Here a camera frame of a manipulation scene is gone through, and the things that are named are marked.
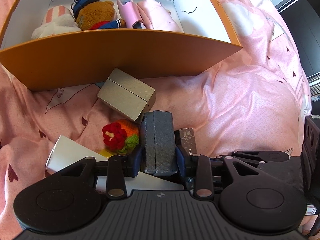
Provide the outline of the person's right hand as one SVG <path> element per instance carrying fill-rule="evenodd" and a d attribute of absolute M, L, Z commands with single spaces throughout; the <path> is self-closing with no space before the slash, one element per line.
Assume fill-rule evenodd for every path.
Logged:
<path fill-rule="evenodd" d="M 306 236 L 310 232 L 310 230 L 313 227 L 313 225 L 314 225 L 314 223 L 315 223 L 317 218 L 318 218 L 318 215 L 304 216 L 304 218 L 303 218 L 303 220 L 302 220 L 302 222 L 301 222 L 301 224 L 299 226 L 298 231 L 302 235 Z"/>

